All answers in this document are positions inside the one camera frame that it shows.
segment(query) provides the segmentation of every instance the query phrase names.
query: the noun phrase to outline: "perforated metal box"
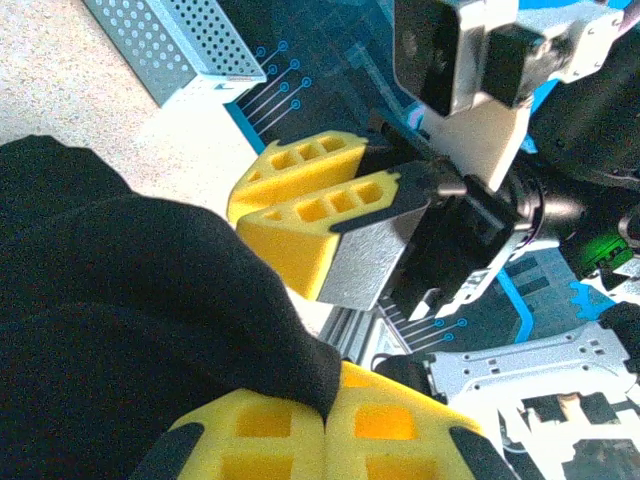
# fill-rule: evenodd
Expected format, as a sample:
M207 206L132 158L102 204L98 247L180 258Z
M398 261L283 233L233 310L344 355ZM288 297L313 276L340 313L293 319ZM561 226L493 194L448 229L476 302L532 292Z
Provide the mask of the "perforated metal box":
M213 0L83 0L155 101L234 100L262 67Z

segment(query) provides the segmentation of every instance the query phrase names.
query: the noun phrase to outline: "metal plate with holes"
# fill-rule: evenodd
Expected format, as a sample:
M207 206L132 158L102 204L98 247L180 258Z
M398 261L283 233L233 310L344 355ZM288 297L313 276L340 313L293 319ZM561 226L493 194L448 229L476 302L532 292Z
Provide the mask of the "metal plate with holes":
M266 79L213 0L83 1L160 105L198 74L247 85Z

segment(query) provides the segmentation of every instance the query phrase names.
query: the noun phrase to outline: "beige speckled floor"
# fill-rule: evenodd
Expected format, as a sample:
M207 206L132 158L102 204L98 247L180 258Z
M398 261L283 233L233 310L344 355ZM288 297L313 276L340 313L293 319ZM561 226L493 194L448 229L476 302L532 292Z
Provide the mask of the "beige speckled floor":
M161 111L81 0L0 3L0 144L33 133L92 148L140 193L220 215L255 159L222 106ZM293 300L317 333L329 306Z

